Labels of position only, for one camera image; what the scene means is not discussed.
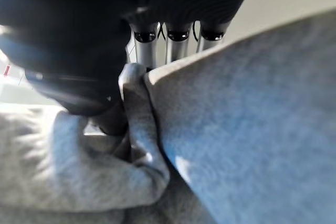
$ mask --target gray fabric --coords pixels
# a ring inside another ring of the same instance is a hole
[[[146,77],[169,160],[218,223],[336,223],[336,12]]]
[[[148,130],[150,124],[136,128],[136,136],[126,136],[134,148],[141,149],[128,162],[83,145],[83,138],[95,137],[83,135],[85,118],[48,106],[29,109],[1,104],[0,109],[2,205],[103,211],[149,205],[167,187],[169,171],[156,144],[156,131]],[[144,120],[141,116],[130,115],[131,131],[133,120],[136,124]]]
[[[0,223],[336,223],[335,26],[330,12],[126,65],[124,139],[1,104]]]

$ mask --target chrome tube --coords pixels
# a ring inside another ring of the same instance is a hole
[[[132,26],[137,63],[151,69],[157,67],[155,55],[157,41],[156,26],[157,24],[153,24],[145,29]]]
[[[201,52],[223,43],[228,25],[229,23],[210,25],[201,22],[196,52]]]
[[[187,57],[191,24],[166,24],[166,64]]]

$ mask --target metal rod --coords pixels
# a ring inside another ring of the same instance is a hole
[[[166,24],[166,64],[187,57],[191,24]]]
[[[157,24],[147,27],[131,25],[134,34],[136,60],[147,68],[156,68],[156,30]]]
[[[229,23],[214,25],[201,22],[196,52],[201,52],[223,43],[228,25]]]

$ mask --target black wire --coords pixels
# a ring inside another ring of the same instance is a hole
[[[193,22],[193,34],[194,34],[194,38],[195,38],[195,40],[198,42],[198,38],[197,38],[197,36],[196,36],[196,32],[195,32],[195,22],[196,22],[196,21]]]
[[[163,24],[160,23],[160,28],[159,28],[159,32],[157,33],[157,38],[159,38],[160,34],[162,34],[163,39],[166,40],[166,36],[164,36],[162,26],[163,26]]]

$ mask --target cable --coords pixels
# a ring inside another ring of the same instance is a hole
[[[159,32],[157,33],[157,38],[159,38],[160,34],[162,34],[163,39],[166,40],[166,36],[163,33],[162,26],[163,26],[163,24],[160,22],[160,28],[159,28]]]
[[[195,32],[195,22],[196,22],[196,21],[193,22],[193,34],[194,34],[194,38],[195,38],[195,40],[198,42],[198,38],[197,38],[197,36],[196,36],[196,32]]]

